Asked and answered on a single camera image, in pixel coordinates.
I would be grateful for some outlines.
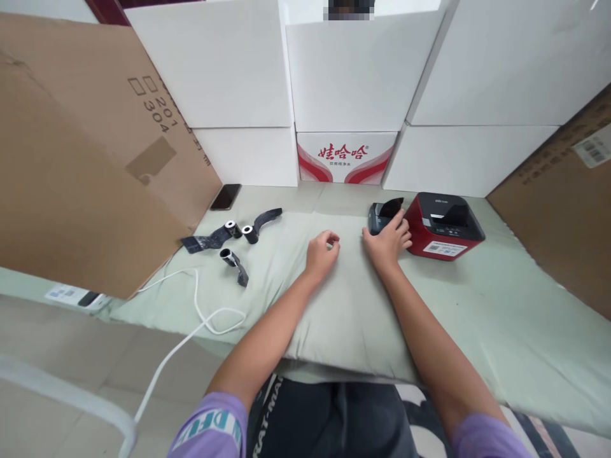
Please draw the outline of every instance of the charging cable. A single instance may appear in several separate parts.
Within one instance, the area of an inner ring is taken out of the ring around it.
[[[161,371],[164,369],[165,364],[170,360],[171,357],[173,357],[173,355],[177,351],[180,350],[180,348],[182,348],[183,345],[185,345],[189,341],[189,339],[191,339],[194,335],[196,335],[203,327],[206,327],[208,331],[210,331],[214,335],[223,335],[223,334],[228,333],[229,331],[233,331],[234,329],[237,329],[238,327],[242,325],[244,320],[246,320],[246,314],[244,312],[240,310],[236,310],[236,309],[230,309],[227,307],[223,307],[222,309],[215,310],[209,317],[204,316],[201,309],[199,308],[199,303],[197,301],[197,293],[199,291],[199,272],[194,267],[177,270],[173,274],[167,275],[166,277],[163,277],[162,279],[154,282],[153,284],[150,284],[146,286],[145,288],[139,289],[138,293],[142,293],[143,291],[146,291],[147,289],[152,288],[153,286],[167,280],[170,277],[173,277],[174,275],[177,275],[180,273],[189,273],[191,271],[195,273],[195,292],[193,293],[193,305],[195,305],[195,310],[197,311],[197,314],[199,315],[200,319],[202,320],[202,323],[199,326],[197,326],[187,337],[182,339],[182,341],[177,346],[175,346],[172,349],[172,351],[170,351],[170,353],[166,355],[166,357],[161,362],[161,364],[159,364],[159,367],[155,371],[155,374],[146,390],[146,393],[144,394],[144,398],[142,399],[142,402],[140,403],[140,407],[138,408],[136,416],[134,417],[134,420],[136,421],[136,423],[138,423],[140,419],[142,418],[144,409],[146,409],[146,405],[148,404],[149,399],[151,398],[151,395],[153,394],[153,390],[155,389],[155,385],[157,384],[157,379],[159,378]],[[234,324],[233,326],[230,326],[229,328],[224,329],[222,331],[217,331],[210,323],[210,320],[212,320],[212,318],[214,318],[217,314],[221,312],[234,313],[236,315],[239,315],[241,319],[238,323]],[[123,445],[121,446],[121,450],[119,451],[119,458],[128,458],[128,456],[132,452],[134,445],[135,443],[130,444],[127,440],[125,440],[123,442]]]

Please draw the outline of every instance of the purple t-shirt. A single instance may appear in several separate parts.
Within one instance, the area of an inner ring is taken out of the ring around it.
[[[227,393],[207,394],[172,442],[168,458],[246,458],[248,414]],[[530,458],[515,432],[502,421],[474,413],[458,426],[456,458]]]

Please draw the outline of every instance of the black pants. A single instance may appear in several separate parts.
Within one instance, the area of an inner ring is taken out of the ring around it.
[[[418,456],[394,385],[310,385],[278,377],[264,397],[251,409],[249,458]]]

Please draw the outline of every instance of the smartphone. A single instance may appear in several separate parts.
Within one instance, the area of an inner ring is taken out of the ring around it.
[[[237,194],[240,192],[241,184],[224,184],[216,199],[210,206],[211,210],[230,210],[234,204]]]

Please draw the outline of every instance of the printer sticker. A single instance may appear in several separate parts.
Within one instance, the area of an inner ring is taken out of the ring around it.
[[[466,250],[464,245],[447,244],[443,242],[430,242],[423,251],[441,254],[442,256],[456,256]]]

